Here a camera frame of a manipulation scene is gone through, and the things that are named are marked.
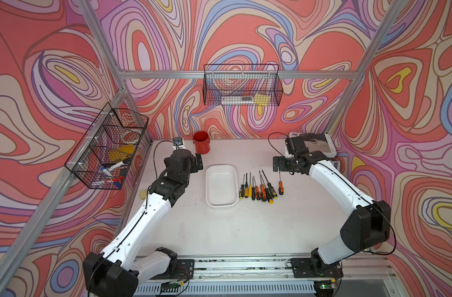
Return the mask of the black ribbed handle screwdriver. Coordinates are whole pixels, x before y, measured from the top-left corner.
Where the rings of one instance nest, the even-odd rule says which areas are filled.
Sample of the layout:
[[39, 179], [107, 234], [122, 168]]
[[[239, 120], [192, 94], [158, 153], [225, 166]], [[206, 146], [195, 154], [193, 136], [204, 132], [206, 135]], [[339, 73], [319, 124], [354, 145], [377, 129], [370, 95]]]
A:
[[250, 193], [251, 193], [251, 199], [256, 200], [256, 187], [255, 187], [255, 179], [252, 177], [251, 179], [251, 185], [250, 185]]

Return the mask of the white plastic storage box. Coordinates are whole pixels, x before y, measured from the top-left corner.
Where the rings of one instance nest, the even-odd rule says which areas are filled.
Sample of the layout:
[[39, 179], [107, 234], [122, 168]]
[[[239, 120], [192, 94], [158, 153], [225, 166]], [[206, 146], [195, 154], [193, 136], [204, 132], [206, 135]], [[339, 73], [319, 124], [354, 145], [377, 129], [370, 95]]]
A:
[[233, 207], [239, 200], [237, 172], [231, 165], [212, 165], [206, 170], [206, 203], [213, 209]]

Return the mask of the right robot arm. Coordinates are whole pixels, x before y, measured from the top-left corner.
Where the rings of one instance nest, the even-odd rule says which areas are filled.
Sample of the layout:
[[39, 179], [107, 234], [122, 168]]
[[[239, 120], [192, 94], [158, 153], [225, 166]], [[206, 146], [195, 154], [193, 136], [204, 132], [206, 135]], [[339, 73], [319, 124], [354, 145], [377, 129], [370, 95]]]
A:
[[309, 268], [317, 276], [341, 272], [341, 261], [389, 240], [394, 231], [391, 207], [359, 190], [322, 152], [310, 151], [301, 136], [285, 139], [287, 153], [274, 158], [275, 172], [306, 174], [323, 186], [343, 208], [348, 218], [339, 234], [311, 251]]

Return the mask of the orange screwdriver long shaft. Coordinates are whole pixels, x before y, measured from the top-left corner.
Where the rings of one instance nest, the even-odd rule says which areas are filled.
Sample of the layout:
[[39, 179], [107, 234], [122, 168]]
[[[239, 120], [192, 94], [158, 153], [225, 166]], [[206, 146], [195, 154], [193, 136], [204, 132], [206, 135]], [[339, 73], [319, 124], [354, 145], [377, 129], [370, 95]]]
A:
[[259, 180], [260, 180], [259, 187], [260, 187], [260, 191], [261, 191], [261, 200], [263, 202], [267, 202], [268, 201], [267, 200], [267, 194], [266, 194], [266, 191], [265, 191], [265, 186], [264, 186], [263, 177], [262, 177], [261, 172], [259, 172]]

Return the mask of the small orange screwdriver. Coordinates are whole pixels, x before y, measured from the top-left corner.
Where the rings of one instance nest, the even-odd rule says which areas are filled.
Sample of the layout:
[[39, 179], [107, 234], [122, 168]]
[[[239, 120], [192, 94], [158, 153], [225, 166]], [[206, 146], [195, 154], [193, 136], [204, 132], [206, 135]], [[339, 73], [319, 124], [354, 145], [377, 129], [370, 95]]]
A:
[[259, 186], [256, 183], [255, 177], [253, 177], [253, 190], [254, 190], [254, 196], [255, 196], [255, 200], [257, 201], [261, 201], [263, 195], [259, 189]]

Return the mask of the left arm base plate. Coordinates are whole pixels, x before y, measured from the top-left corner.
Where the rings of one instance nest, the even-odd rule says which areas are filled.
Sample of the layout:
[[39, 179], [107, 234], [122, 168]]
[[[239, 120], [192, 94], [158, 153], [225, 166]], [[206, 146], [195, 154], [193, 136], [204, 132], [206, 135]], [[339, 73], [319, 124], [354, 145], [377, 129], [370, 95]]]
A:
[[195, 260], [178, 259], [170, 264], [166, 272], [153, 277], [153, 280], [187, 280], [194, 277]]

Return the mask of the black yellow-tip screwdriver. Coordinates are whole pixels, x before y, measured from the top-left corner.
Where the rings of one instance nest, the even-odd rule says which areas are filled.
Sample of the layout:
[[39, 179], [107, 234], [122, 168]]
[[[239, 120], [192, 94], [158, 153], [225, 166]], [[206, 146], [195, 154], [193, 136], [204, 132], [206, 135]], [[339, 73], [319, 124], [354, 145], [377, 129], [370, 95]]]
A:
[[265, 191], [266, 191], [266, 194], [267, 194], [268, 203], [269, 204], [273, 204], [274, 203], [273, 198], [272, 198], [272, 196], [271, 196], [271, 194], [269, 192], [269, 189], [266, 187], [265, 182], [264, 182], [264, 186], [265, 186]]

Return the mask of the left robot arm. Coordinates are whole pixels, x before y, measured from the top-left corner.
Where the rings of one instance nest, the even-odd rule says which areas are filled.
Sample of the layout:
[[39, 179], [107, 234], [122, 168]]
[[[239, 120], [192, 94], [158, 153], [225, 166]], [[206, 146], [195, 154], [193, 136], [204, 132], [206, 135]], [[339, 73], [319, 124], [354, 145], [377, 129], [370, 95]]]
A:
[[166, 168], [147, 190], [147, 198], [122, 231], [101, 253], [83, 261], [88, 296], [131, 297], [137, 287], [155, 277], [173, 277], [186, 268], [178, 255], [159, 247], [150, 256], [136, 257], [152, 230], [189, 186], [190, 176], [203, 169], [202, 156], [177, 148], [164, 160]]

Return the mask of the orange black screwdriver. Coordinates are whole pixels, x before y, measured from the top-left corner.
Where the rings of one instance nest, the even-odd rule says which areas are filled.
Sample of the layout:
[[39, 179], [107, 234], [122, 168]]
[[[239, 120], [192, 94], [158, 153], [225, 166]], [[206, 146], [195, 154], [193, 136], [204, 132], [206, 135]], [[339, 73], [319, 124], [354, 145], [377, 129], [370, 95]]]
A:
[[281, 172], [279, 172], [279, 194], [282, 196], [284, 195], [284, 184], [282, 182], [282, 178], [281, 178]]

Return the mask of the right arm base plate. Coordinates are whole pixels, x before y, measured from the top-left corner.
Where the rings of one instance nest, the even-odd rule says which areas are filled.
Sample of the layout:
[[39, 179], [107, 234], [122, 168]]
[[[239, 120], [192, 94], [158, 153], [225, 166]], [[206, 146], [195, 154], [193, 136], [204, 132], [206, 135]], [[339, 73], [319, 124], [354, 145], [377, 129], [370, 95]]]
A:
[[342, 278], [339, 262], [324, 264], [316, 257], [291, 258], [290, 268], [295, 278]]

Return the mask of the black yellow dotted screwdriver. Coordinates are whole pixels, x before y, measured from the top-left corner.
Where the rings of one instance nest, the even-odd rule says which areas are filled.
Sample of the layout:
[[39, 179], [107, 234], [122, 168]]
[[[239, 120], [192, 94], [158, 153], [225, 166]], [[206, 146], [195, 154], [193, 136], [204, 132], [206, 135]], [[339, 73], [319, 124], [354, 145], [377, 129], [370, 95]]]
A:
[[273, 187], [272, 184], [269, 182], [269, 180], [268, 180], [267, 176], [265, 175], [264, 171], [262, 171], [262, 174], [263, 174], [263, 176], [264, 176], [264, 178], [265, 178], [265, 180], [266, 180], [266, 182], [267, 182], [267, 187], [268, 187], [268, 189], [269, 189], [269, 192], [270, 192], [272, 198], [273, 198], [273, 199], [276, 199], [276, 198], [277, 198], [277, 193], [276, 193], [274, 187]]

